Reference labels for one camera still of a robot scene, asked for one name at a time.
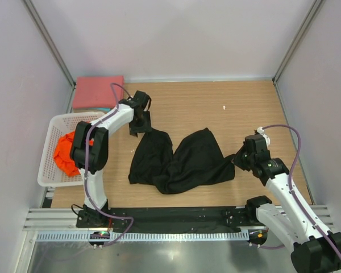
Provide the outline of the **black t-shirt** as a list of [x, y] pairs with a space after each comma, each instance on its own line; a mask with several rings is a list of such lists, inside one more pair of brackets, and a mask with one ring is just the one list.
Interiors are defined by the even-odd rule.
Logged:
[[223, 156], [208, 129], [186, 136], [177, 149], [168, 133], [145, 133], [130, 166], [130, 184], [153, 185], [164, 195], [184, 193], [195, 187], [215, 185], [235, 178], [234, 155]]

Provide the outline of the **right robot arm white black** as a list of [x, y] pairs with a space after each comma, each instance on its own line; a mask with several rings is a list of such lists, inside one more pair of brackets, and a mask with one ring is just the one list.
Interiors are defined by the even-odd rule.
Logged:
[[333, 232], [312, 210], [284, 162], [271, 157], [268, 145], [267, 136], [249, 135], [233, 162], [251, 171], [278, 199], [283, 212], [270, 199], [259, 196], [247, 201], [246, 221], [268, 227], [290, 252], [297, 272], [341, 270], [341, 233]]

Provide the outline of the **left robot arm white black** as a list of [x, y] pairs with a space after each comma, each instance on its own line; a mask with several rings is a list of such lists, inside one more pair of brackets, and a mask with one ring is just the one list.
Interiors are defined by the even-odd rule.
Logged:
[[138, 90], [101, 118], [77, 124], [69, 155], [84, 181], [85, 201], [77, 214], [78, 228], [103, 228], [109, 222], [109, 202], [103, 185], [109, 138], [124, 125], [129, 125], [129, 133], [135, 137], [150, 132], [150, 105], [150, 96]]

